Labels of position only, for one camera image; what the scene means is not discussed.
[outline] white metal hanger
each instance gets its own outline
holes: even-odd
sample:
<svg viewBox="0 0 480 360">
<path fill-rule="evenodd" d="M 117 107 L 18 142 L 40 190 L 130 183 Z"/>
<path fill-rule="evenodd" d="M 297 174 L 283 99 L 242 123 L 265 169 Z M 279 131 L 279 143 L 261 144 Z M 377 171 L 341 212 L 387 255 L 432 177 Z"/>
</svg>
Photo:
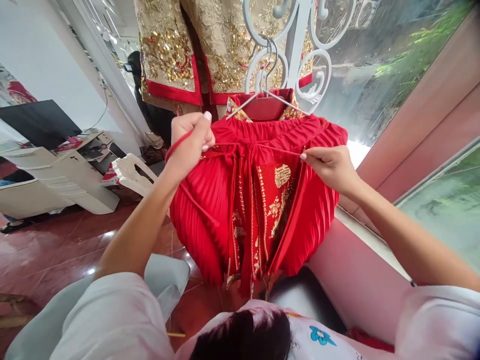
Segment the white metal hanger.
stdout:
<svg viewBox="0 0 480 360">
<path fill-rule="evenodd" d="M 232 112 L 230 115 L 228 115 L 226 117 L 226 119 L 230 119 L 233 115 L 235 115 L 236 113 L 238 113 L 241 109 L 243 109 L 248 103 L 250 103 L 253 99 L 255 99 L 259 94 L 261 93 L 264 93 L 266 94 L 267 97 L 272 97 L 274 99 L 277 99 L 278 101 L 280 101 L 281 103 L 284 103 L 285 105 L 297 110 L 298 112 L 301 112 L 305 115 L 310 115 L 310 113 L 308 112 L 305 112 L 303 111 L 302 109 L 292 105 L 291 103 L 289 103 L 288 101 L 285 101 L 284 99 L 282 99 L 281 97 L 278 97 L 276 96 L 275 94 L 272 94 L 270 91 L 269 91 L 269 75 L 274 71 L 275 67 L 277 66 L 277 62 L 278 62 L 278 59 L 279 59 L 279 56 L 278 56 L 278 53 L 279 53 L 279 48 L 277 46 L 277 43 L 275 42 L 275 40 L 273 40 L 272 38 L 269 38 L 269 37 L 266 37 L 265 38 L 268 42 L 268 48 L 270 49 L 270 57 L 268 58 L 268 61 L 266 62 L 266 65 L 261 69 L 261 76 L 260 76 L 260 86 L 259 86 L 259 90 L 256 91 L 247 101 L 245 101 L 240 107 L 238 107 L 234 112 Z M 270 61 L 272 60 L 272 56 L 273 56 L 273 45 L 275 45 L 275 62 L 273 64 L 273 66 L 271 67 L 270 71 L 268 71 L 268 73 L 266 74 L 265 76 L 265 89 L 262 89 L 262 80 L 264 78 L 264 73 L 265 73 L 265 68 L 267 67 L 267 65 L 270 63 Z"/>
</svg>

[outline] red skirt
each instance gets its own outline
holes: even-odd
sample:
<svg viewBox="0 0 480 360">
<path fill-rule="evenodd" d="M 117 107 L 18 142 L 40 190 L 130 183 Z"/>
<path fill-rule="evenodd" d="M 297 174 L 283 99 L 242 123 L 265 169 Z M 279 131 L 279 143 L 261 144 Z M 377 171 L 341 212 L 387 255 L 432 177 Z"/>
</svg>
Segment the red skirt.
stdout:
<svg viewBox="0 0 480 360">
<path fill-rule="evenodd" d="M 249 295 L 263 275 L 298 273 L 334 219 L 339 194 L 299 155 L 347 143 L 347 131 L 316 116 L 212 124 L 216 145 L 182 181 L 170 207 L 205 280 L 241 276 Z"/>
</svg>

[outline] glass window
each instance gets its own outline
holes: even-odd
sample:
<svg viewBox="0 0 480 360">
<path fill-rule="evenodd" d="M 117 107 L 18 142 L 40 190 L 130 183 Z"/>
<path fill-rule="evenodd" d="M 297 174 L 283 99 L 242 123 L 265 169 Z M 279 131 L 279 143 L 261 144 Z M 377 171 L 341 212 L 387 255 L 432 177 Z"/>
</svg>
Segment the glass window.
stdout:
<svg viewBox="0 0 480 360">
<path fill-rule="evenodd" d="M 358 166 L 468 14 L 472 2 L 326 0 L 329 16 L 316 21 L 322 43 L 342 30 L 351 1 L 356 1 L 352 21 L 340 41 L 328 49 L 331 78 L 315 114 L 348 130 L 350 153 Z M 324 61 L 314 59 L 314 68 L 324 67 Z"/>
<path fill-rule="evenodd" d="M 480 272 L 479 144 L 398 207 Z"/>
</svg>

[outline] window sill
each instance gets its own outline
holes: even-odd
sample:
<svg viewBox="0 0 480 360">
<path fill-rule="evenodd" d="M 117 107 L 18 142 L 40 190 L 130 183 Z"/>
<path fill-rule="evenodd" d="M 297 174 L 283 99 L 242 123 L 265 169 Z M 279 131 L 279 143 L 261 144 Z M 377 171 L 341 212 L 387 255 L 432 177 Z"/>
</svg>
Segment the window sill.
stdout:
<svg viewBox="0 0 480 360">
<path fill-rule="evenodd" d="M 390 250 L 387 244 L 385 244 L 377 234 L 372 232 L 368 227 L 360 223 L 339 206 L 335 208 L 335 217 L 400 275 L 409 282 L 412 281 L 412 278 L 400 265 L 392 250 Z"/>
</svg>

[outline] white plastic chair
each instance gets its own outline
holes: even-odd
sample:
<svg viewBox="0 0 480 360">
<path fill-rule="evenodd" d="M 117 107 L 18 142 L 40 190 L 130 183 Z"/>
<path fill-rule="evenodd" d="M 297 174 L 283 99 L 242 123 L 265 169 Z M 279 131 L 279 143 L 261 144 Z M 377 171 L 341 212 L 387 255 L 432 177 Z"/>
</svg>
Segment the white plastic chair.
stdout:
<svg viewBox="0 0 480 360">
<path fill-rule="evenodd" d="M 154 172 L 132 153 L 128 153 L 123 158 L 115 159 L 111 165 L 113 170 L 115 170 L 115 173 L 118 175 L 118 181 L 120 184 L 143 197 L 146 197 L 150 191 L 152 191 L 154 185 L 149 179 L 138 173 L 137 169 L 135 169 L 135 165 L 137 165 L 154 182 L 158 179 Z"/>
</svg>

